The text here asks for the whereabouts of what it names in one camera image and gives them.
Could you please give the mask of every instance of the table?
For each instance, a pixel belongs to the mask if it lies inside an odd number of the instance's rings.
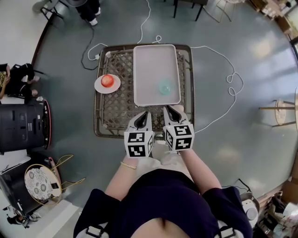
[[[275,110],[275,118],[277,121],[277,125],[274,125],[272,127],[280,127],[280,126],[287,126],[296,124],[296,129],[298,131],[298,88],[295,90],[295,98],[294,102],[287,102],[283,101],[281,99],[275,100],[275,106],[268,106],[268,107],[259,107],[259,109],[272,109]],[[285,116],[286,116],[286,110],[294,110],[295,111],[295,120],[291,122],[284,123]]]
[[[138,107],[133,93],[133,49],[136,46],[108,46],[102,49],[97,77],[110,73],[121,80],[119,89],[110,94],[95,91],[94,132],[99,137],[124,138],[130,119],[140,112],[149,111],[155,139],[163,139],[163,106]],[[181,102],[191,123],[195,123],[195,86],[191,49],[186,45],[174,45],[179,70]]]

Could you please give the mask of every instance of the black and white marker cube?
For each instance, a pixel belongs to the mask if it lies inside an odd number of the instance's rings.
[[[192,148],[195,132],[192,124],[164,126],[165,141],[173,151]]]
[[[129,158],[149,157],[153,148],[153,131],[125,132],[124,143]]]

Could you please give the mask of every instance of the shoe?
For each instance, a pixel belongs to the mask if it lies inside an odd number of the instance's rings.
[[[39,81],[39,79],[40,79],[40,77],[34,76],[34,78],[32,80],[27,80],[27,83],[28,84],[36,83]]]
[[[36,99],[36,101],[38,101],[38,102],[42,102],[43,101],[43,97],[38,97],[37,99]]]
[[[38,94],[38,91],[36,89],[32,90],[32,96],[35,97]]]
[[[98,12],[95,13],[95,16],[98,16],[98,15],[100,15],[100,14],[101,14],[101,8],[99,7],[99,8],[98,8]]]
[[[92,21],[90,21],[90,24],[92,25],[92,26],[95,26],[96,24],[97,24],[98,22],[97,22],[97,20],[94,18]]]

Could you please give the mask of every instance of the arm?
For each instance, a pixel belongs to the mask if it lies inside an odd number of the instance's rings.
[[[202,195],[211,188],[222,188],[211,169],[192,149],[180,151],[180,154],[194,183]]]
[[[10,78],[10,67],[9,65],[6,66],[7,77]]]
[[[1,92],[0,92],[0,99],[3,98],[4,94],[5,94],[5,88],[6,88],[6,85],[9,83],[10,81],[10,77],[6,77],[4,79],[4,82],[3,82],[3,85],[2,85],[2,89],[1,89]]]
[[[0,92],[0,99],[2,99],[5,94],[5,88],[6,88],[6,85],[3,84],[1,92]]]
[[[124,157],[123,163],[136,167],[138,159]],[[121,201],[128,193],[135,179],[135,169],[120,165],[119,169],[110,181],[105,193]]]

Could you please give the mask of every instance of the white tray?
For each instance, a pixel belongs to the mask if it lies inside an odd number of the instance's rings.
[[[166,82],[168,95],[160,92]],[[134,48],[134,101],[137,106],[178,104],[181,100],[176,48],[148,45]]]

